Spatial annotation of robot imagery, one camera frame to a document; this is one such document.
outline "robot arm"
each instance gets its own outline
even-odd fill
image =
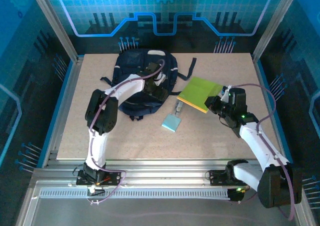
[[[131,74],[127,80],[140,78],[137,74]],[[97,123],[93,126],[93,131],[89,129],[89,143],[94,140],[91,147],[88,149],[88,156],[85,160],[86,166],[92,170],[98,171],[104,167],[106,162],[106,148],[109,132],[117,123],[118,106],[132,95],[141,92],[144,89],[145,80],[139,79],[124,84],[106,102],[105,108],[101,111]],[[94,116],[96,115],[101,102],[109,95],[117,86],[109,88],[105,91],[95,90],[92,94],[88,110],[85,114],[87,126],[90,127]]]
[[[168,97],[168,91],[158,87],[166,79],[166,75],[161,72],[163,65],[164,62],[162,65],[150,62],[144,71],[131,74],[125,80],[126,82],[121,82],[105,91],[96,89],[92,93],[85,113],[85,120],[89,127],[89,148],[83,164],[84,177],[89,182],[99,183],[106,176],[106,172],[101,168],[105,168],[108,135],[117,123],[119,105],[141,91],[159,101],[164,101]],[[104,101],[106,101],[105,105],[94,120]]]
[[[260,126],[257,132],[259,121],[254,114],[247,112],[245,90],[224,87],[220,95],[208,97],[205,105],[225,119],[236,136],[249,145],[261,166],[261,170],[257,170],[245,160],[231,161],[226,167],[231,180],[243,181],[253,188],[266,208],[290,204],[289,186],[281,162],[292,182],[294,202],[300,203],[302,172],[275,148]]]

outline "navy backpack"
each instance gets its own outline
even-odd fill
[[[197,59],[192,59],[188,75],[184,76],[178,72],[176,58],[165,50],[135,48],[124,51],[119,54],[119,57],[116,60],[112,81],[107,77],[102,77],[100,80],[105,81],[113,87],[128,78],[130,74],[137,74],[138,72],[143,71],[149,63],[156,63],[160,59],[165,61],[162,71],[166,75],[166,79],[158,87],[166,89],[168,96],[178,95],[180,92],[173,92],[177,77],[179,76],[185,81],[188,80],[192,75]],[[132,121],[135,119],[139,121],[143,119],[144,115],[155,113],[163,103],[164,100],[157,100],[156,98],[141,91],[124,101],[119,106],[119,110],[124,112],[126,115],[129,115]]]

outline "ventilation grille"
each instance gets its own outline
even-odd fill
[[[112,189],[99,194],[99,198],[106,197]],[[86,198],[86,188],[43,188],[40,192],[42,198]],[[119,188],[113,193],[114,199],[217,199],[228,200],[228,190],[224,188],[215,189],[133,189]]]
[[[85,198],[86,188],[43,188],[40,192],[42,198]]]

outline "green folder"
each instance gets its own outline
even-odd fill
[[[218,95],[223,86],[209,80],[193,77],[184,90],[177,96],[178,100],[200,110],[208,112],[205,101],[208,97]]]

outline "table surface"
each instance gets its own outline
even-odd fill
[[[192,58],[197,58],[193,77],[200,77],[221,85],[258,84],[258,77],[249,53],[173,53],[180,73],[187,75]],[[82,160],[87,157],[89,132],[85,121],[92,92],[110,86],[101,77],[112,78],[118,54],[86,54],[68,113],[59,146],[57,159]],[[178,78],[174,91],[181,91],[188,84]],[[266,103],[259,87],[247,86],[248,112],[258,119],[268,114]],[[116,126],[109,134],[107,159],[255,159],[249,146],[231,129],[219,122],[217,115],[203,113],[184,104],[181,123],[176,132],[162,127],[177,102],[169,96],[154,114],[141,121],[131,121],[118,111]],[[263,130],[278,149],[279,145],[271,120],[262,123]]]

